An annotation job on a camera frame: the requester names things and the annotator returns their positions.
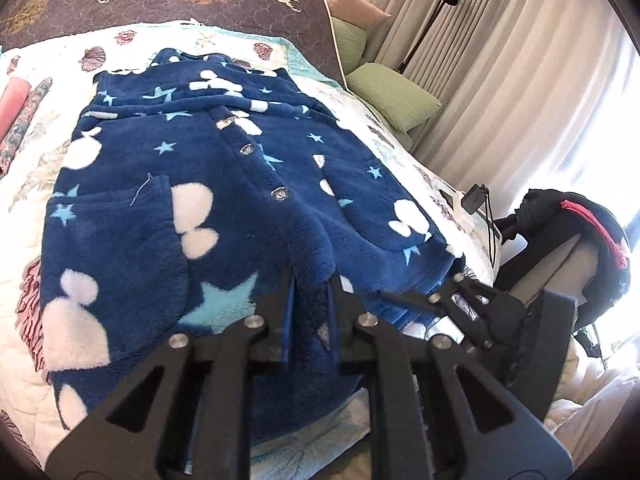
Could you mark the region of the blue fleece star pajama top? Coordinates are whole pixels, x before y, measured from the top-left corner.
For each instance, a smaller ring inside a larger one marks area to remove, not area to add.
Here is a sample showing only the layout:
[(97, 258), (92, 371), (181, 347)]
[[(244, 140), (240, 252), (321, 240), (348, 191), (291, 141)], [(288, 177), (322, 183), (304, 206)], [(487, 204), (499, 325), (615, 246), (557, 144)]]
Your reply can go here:
[(252, 439), (303, 428), (357, 387), (331, 356), (329, 279), (404, 326), (413, 314), (378, 293), (429, 292), (462, 268), (446, 219), (363, 143), (369, 118), (285, 70), (165, 49), (94, 82), (43, 228), (43, 356), (64, 428), (170, 335), (254, 313), (284, 270), (290, 367), (256, 380)]

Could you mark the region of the small black device on bed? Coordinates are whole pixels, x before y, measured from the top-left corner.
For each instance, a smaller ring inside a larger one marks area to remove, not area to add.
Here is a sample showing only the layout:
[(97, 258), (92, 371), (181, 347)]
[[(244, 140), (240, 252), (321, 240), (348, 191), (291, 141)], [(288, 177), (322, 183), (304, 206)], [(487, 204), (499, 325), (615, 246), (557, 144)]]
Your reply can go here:
[(460, 200), (460, 205), (468, 214), (475, 214), (487, 202), (488, 188), (484, 184), (473, 184)]

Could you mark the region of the green pillow near curtain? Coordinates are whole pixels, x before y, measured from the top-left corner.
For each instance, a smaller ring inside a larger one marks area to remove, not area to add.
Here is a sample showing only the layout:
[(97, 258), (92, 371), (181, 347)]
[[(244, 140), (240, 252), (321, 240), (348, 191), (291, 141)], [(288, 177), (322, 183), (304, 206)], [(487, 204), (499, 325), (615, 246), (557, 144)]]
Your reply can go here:
[(439, 111), (431, 93), (378, 63), (366, 63), (346, 76), (351, 92), (371, 104), (396, 130), (408, 132)]

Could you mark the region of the beige pleated curtain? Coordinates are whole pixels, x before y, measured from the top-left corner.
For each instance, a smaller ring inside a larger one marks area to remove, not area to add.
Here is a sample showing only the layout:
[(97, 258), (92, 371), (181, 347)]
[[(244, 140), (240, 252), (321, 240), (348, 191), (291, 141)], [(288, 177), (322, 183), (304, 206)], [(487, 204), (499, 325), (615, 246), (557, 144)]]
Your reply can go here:
[[(369, 60), (397, 67), (438, 0), (390, 14)], [(639, 208), (639, 55), (608, 0), (460, 0), (405, 70), (442, 103), (413, 156), (506, 214), (531, 188), (582, 193), (629, 222)]]

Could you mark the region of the green pillow behind mattress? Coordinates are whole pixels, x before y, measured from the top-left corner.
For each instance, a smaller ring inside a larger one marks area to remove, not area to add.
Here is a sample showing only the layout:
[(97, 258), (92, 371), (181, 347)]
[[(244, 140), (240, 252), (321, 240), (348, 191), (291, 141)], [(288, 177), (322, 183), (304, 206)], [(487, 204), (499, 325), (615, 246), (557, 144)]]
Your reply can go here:
[(337, 52), (340, 56), (343, 72), (348, 75), (359, 66), (364, 49), (366, 48), (367, 35), (364, 30), (356, 25), (344, 22), (338, 18), (332, 18)]

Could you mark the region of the folded blue floral garment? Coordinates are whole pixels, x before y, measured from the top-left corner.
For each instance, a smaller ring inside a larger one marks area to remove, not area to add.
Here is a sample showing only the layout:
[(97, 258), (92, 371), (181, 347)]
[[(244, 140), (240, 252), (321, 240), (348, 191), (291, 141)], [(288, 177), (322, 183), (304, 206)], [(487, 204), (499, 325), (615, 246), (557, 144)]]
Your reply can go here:
[(51, 77), (44, 78), (26, 94), (25, 101), (18, 109), (16, 118), (11, 122), (8, 133), (1, 141), (1, 177), (9, 172), (32, 118), (34, 118), (39, 104), (51, 89), (52, 84)]

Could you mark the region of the black floor lamp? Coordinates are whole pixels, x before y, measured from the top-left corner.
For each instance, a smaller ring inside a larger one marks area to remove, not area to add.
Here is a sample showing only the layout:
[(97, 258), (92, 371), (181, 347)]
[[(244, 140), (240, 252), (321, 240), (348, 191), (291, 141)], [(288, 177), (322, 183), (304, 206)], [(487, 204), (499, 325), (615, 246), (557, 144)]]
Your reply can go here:
[(405, 56), (405, 58), (402, 60), (402, 62), (397, 66), (396, 70), (398, 71), (398, 73), (400, 73), (400, 74), (405, 73), (405, 70), (407, 69), (408, 65), (410, 64), (410, 62), (412, 61), (412, 59), (416, 55), (416, 52), (418, 52), (418, 50), (420, 48), (420, 45), (423, 44), (423, 41), (424, 41), (427, 33), (430, 31), (430, 29), (434, 25), (434, 23), (437, 20), (440, 12), (442, 12), (442, 8), (444, 6), (457, 6), (459, 4), (459, 2), (460, 2), (460, 0), (438, 0), (437, 1), (436, 8), (431, 13), (430, 17), (428, 18), (427, 23), (423, 27), (419, 38), (414, 42), (414, 44), (413, 44), (411, 50), (409, 51), (409, 53)]

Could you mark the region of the pink beige pillow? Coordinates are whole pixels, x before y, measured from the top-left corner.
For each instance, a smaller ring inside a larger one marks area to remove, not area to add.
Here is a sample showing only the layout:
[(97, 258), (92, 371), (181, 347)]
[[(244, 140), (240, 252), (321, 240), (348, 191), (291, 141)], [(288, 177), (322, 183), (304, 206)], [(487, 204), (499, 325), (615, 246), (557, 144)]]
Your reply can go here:
[(365, 32), (390, 19), (390, 14), (367, 0), (329, 0), (328, 5), (334, 18), (355, 25)]

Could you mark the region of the folded pink garment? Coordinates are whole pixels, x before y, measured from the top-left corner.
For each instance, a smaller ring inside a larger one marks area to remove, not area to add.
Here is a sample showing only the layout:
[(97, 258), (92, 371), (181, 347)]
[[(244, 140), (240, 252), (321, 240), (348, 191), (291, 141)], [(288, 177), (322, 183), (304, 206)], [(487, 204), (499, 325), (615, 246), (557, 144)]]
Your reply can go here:
[(0, 100), (0, 140), (11, 129), (24, 105), (32, 85), (25, 79), (12, 77), (6, 84)]

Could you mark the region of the white seashell print quilt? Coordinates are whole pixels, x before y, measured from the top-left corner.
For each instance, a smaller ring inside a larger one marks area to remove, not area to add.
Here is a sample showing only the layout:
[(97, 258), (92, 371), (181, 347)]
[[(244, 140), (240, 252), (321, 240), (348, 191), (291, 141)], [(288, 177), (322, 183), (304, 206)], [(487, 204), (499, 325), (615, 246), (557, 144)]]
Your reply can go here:
[(426, 200), (446, 186), (408, 154), (379, 112), (342, 88), (340, 76), (331, 75), (282, 35), (243, 34), (197, 21), (173, 21), (95, 30), (4, 52), (3, 79), (52, 82), (1, 181), (1, 418), (37, 464), (43, 464), (65, 436), (40, 351), (36, 302), (44, 206), (70, 144), (73, 122), (92, 88), (92, 76), (82, 68), (80, 54), (99, 47), (106, 52), (110, 70), (141, 70), (170, 42), (198, 54), (228, 54), (257, 68), (285, 68), (331, 110), (365, 119), (371, 126), (368, 143), (412, 194)]

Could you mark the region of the dark deer print mattress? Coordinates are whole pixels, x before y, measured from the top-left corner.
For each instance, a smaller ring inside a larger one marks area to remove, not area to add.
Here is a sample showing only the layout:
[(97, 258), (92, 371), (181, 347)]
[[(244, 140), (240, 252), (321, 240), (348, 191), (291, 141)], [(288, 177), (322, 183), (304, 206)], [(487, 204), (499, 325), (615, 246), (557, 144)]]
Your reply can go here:
[(322, 75), (344, 80), (326, 0), (1, 0), (1, 44), (178, 20), (284, 38)]

